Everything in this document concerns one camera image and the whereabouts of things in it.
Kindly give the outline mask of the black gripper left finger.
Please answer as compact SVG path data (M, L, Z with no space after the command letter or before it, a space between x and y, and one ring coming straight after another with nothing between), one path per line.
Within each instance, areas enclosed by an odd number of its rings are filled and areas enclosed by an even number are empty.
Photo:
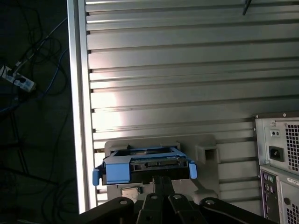
M80 224L160 224L163 212L163 178L153 177L153 193L142 203L118 197L79 215Z

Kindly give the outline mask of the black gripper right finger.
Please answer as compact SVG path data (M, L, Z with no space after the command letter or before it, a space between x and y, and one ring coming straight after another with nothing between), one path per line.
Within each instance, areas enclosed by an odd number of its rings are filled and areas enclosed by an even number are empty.
M174 192L171 179L163 177L163 190L173 210L172 217L179 224L272 224L262 216L231 205L217 198L207 197L194 203Z

